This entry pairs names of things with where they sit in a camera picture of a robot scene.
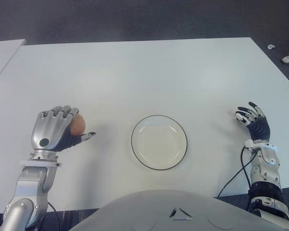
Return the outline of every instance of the robot fingers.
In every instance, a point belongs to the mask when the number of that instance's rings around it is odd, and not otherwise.
[[[72,110],[69,112],[69,114],[72,115],[73,117],[77,115],[78,113],[79,113],[79,109],[75,107],[73,107]]]
[[[255,103],[252,103],[252,102],[249,102],[249,105],[255,109],[255,111],[257,112],[259,118],[260,117],[262,117],[262,118],[265,117],[264,112],[261,110],[261,108],[259,106],[257,106]]]
[[[54,116],[56,116],[59,113],[59,111],[61,111],[61,110],[62,110],[61,106],[56,106],[56,107],[51,109],[51,111],[53,111]]]
[[[60,152],[64,149],[73,147],[77,144],[80,144],[83,141],[87,141],[91,139],[96,133],[95,132],[89,132],[87,134],[82,134],[80,136],[72,136],[69,133],[66,133],[64,135],[64,138],[58,143],[58,145],[55,147],[53,151]]]
[[[246,126],[248,126],[251,122],[254,122],[254,120],[249,115],[241,111],[236,111],[235,117]]]
[[[70,106],[68,106],[68,105],[65,105],[64,107],[61,107],[61,109],[59,110],[59,116],[61,117],[61,118],[66,118],[67,117],[67,115],[70,113],[70,111],[71,111],[72,109],[71,109],[71,107]]]
[[[253,119],[254,121],[256,121],[256,120],[258,119],[258,114],[257,114],[254,110],[249,109],[249,108],[246,108],[246,107],[238,107],[238,109],[239,109],[240,111],[245,112],[246,115],[247,115],[249,118]]]

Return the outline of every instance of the silver robotic hand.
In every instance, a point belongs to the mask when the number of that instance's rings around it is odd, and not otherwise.
[[[36,230],[47,211],[48,191],[53,185],[58,157],[56,152],[90,139],[95,132],[83,134],[85,122],[77,108],[57,106],[38,114],[31,143],[34,152],[20,174],[14,197],[7,204],[0,231]]]
[[[236,119],[250,132],[251,140],[245,142],[245,148],[251,152],[250,159],[254,158],[251,162],[251,188],[248,191],[250,206],[247,209],[284,229],[289,229],[289,210],[284,204],[278,173],[278,150],[269,143],[270,128],[263,111],[252,102],[249,102],[249,105],[254,110],[238,107],[239,111],[235,112]]]
[[[57,106],[39,113],[32,133],[33,149],[59,152],[90,139],[95,132],[81,135],[71,133],[71,123],[78,113],[77,108],[70,106]]]

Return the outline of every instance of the gray carpet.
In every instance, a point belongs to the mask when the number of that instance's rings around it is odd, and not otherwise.
[[[289,54],[289,0],[0,0],[0,40],[27,45],[228,37],[251,37],[289,79],[280,61]],[[246,195],[221,199],[247,203]],[[62,230],[93,211],[60,212]],[[43,230],[56,230],[53,213],[46,221]]]

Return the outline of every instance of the wire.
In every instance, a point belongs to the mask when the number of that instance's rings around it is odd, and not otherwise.
[[[250,164],[255,157],[256,157],[256,154],[254,154],[254,156],[252,157],[252,159],[251,159],[246,165],[244,165],[244,166],[228,181],[228,183],[225,184],[225,186],[222,188],[222,190],[221,190],[220,193],[218,194],[217,199],[219,199],[220,194],[221,194],[222,191],[226,188],[226,186],[227,186],[248,164]]]
[[[251,198],[249,197],[249,198],[248,198],[248,204],[247,204],[246,211],[249,211],[250,203],[251,203]]]
[[[56,214],[57,221],[58,221],[58,231],[60,231],[61,228],[60,228],[60,219],[59,219],[58,212],[57,212],[57,210],[54,208],[54,206],[50,202],[48,202],[48,204],[49,204],[49,206],[53,209],[53,211]]]
[[[248,185],[249,185],[249,190],[250,190],[251,189],[250,180],[249,180],[248,174],[246,172],[246,169],[244,167],[244,162],[242,161],[242,154],[244,153],[245,148],[246,148],[246,146],[243,146],[243,148],[241,149],[241,152],[240,152],[240,163],[241,163],[242,170],[245,173],[245,176],[246,176],[246,179],[247,179],[247,182],[248,182]]]

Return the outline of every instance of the table surface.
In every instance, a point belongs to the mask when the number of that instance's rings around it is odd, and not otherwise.
[[[0,75],[0,212],[42,110],[78,107],[86,131],[97,133],[58,154],[63,166],[49,201],[77,210],[149,189],[217,196],[240,169],[249,134],[234,111],[248,101],[268,116],[281,184],[289,187],[289,81],[250,38],[22,46]],[[172,169],[149,169],[133,154],[133,128],[150,115],[169,116],[185,130],[188,150]],[[223,195],[247,187],[241,173]]]
[[[0,41],[0,73],[24,43],[24,39]]]

